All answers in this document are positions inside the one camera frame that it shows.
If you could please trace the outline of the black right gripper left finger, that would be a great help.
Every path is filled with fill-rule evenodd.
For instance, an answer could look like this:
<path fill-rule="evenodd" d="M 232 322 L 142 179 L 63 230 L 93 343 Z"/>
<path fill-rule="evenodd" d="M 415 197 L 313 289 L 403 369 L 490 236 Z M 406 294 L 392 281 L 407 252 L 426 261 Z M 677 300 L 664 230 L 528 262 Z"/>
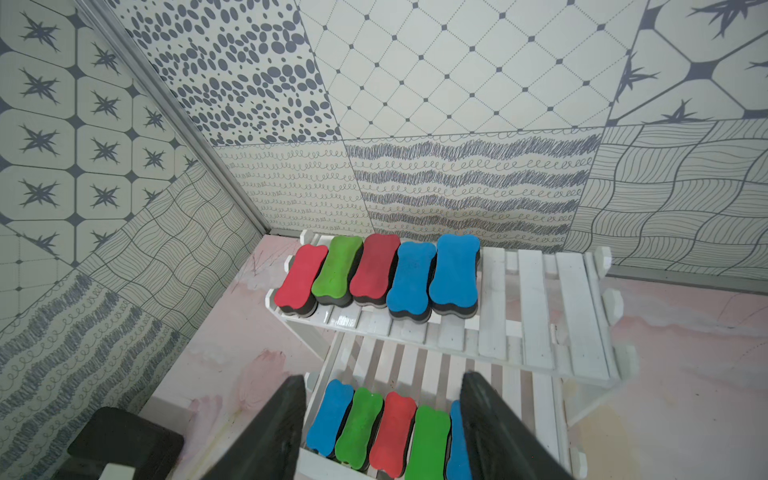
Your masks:
<path fill-rule="evenodd" d="M 292 479 L 306 413 L 304 377 L 288 377 L 206 479 Z"/>

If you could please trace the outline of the blue eraser top shelf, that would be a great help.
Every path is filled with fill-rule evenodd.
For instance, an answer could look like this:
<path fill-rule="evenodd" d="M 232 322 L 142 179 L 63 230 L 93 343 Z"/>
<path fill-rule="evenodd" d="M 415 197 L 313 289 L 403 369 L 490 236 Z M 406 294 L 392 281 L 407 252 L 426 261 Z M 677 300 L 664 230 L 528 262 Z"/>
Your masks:
<path fill-rule="evenodd" d="M 428 287 L 437 249 L 432 243 L 404 242 L 397 251 L 398 264 L 386 304 L 394 319 L 425 323 L 431 316 Z"/>
<path fill-rule="evenodd" d="M 474 235 L 442 235 L 429 297 L 440 315 L 473 317 L 478 309 L 477 262 L 480 240 Z"/>

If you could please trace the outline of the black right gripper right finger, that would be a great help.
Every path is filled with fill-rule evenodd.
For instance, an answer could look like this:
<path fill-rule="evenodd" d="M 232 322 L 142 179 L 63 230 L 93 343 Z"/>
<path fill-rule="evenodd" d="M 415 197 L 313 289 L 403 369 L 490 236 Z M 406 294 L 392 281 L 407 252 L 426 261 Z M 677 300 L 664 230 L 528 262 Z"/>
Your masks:
<path fill-rule="evenodd" d="M 459 407 L 474 479 L 571 477 L 480 373 L 463 375 Z"/>

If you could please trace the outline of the green eraser top shelf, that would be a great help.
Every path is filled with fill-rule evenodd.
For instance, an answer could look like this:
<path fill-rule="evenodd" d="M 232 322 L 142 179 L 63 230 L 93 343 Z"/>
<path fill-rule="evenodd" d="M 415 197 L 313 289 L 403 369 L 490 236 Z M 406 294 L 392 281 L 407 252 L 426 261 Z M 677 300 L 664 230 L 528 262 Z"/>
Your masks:
<path fill-rule="evenodd" d="M 311 289 L 319 304 L 346 307 L 352 303 L 350 282 L 362 256 L 363 242 L 359 236 L 336 236 L 331 240 L 328 255 Z"/>

